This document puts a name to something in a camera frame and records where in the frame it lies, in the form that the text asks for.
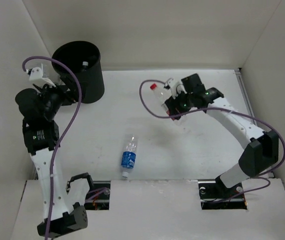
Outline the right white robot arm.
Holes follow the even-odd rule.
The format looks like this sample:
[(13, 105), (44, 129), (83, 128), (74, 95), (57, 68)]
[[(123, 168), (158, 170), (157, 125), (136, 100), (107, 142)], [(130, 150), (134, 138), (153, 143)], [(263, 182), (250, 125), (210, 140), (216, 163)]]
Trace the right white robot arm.
[(226, 198), (240, 182), (258, 176), (275, 164), (279, 157), (279, 135), (275, 130), (265, 131), (236, 112), (217, 88), (205, 88), (198, 74), (181, 80), (168, 79), (164, 88), (171, 91), (165, 101), (167, 113), (174, 120), (193, 108), (217, 120), (243, 148), (238, 162), (215, 179), (214, 192)]

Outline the blue-label clear bottle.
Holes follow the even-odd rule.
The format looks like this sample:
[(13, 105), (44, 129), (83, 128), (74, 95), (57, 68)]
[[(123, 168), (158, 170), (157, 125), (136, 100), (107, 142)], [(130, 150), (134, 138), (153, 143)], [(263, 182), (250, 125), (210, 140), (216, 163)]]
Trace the blue-label clear bottle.
[(134, 169), (138, 148), (138, 137), (136, 135), (126, 135), (121, 156), (120, 168), (124, 179), (127, 179)]

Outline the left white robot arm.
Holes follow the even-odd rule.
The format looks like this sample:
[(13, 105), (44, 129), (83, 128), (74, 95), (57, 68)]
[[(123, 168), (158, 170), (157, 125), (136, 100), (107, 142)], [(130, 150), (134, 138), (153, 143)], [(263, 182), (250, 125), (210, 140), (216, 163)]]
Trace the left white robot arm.
[(40, 68), (30, 70), (28, 75), (34, 87), (19, 92), (15, 102), (23, 115), (24, 144), (42, 191), (43, 220), (37, 233), (55, 239), (88, 226), (85, 200), (93, 197), (95, 187), (87, 172), (64, 181), (61, 164), (54, 159), (62, 137), (54, 117), (67, 96)]

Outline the red-capped red-label bottle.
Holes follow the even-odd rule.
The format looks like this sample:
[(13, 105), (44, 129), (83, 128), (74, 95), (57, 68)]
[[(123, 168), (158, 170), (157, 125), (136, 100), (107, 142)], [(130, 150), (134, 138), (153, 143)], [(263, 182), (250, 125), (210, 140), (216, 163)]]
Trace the red-capped red-label bottle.
[[(167, 107), (165, 101), (167, 99), (170, 98), (170, 94), (167, 92), (166, 89), (162, 88), (160, 85), (156, 84), (156, 83), (153, 83), (151, 86), (150, 86), (150, 89), (152, 90), (154, 96), (156, 97), (156, 99), (158, 100), (158, 102), (160, 103), (162, 109), (166, 112), (166, 114), (168, 116), (171, 116), (172, 114), (170, 113), (170, 110), (169, 108)], [(186, 116), (181, 116), (179, 117), (178, 119), (176, 118), (172, 118), (171, 119), (177, 126), (181, 126), (183, 125), (186, 120), (187, 120), (187, 117)]]

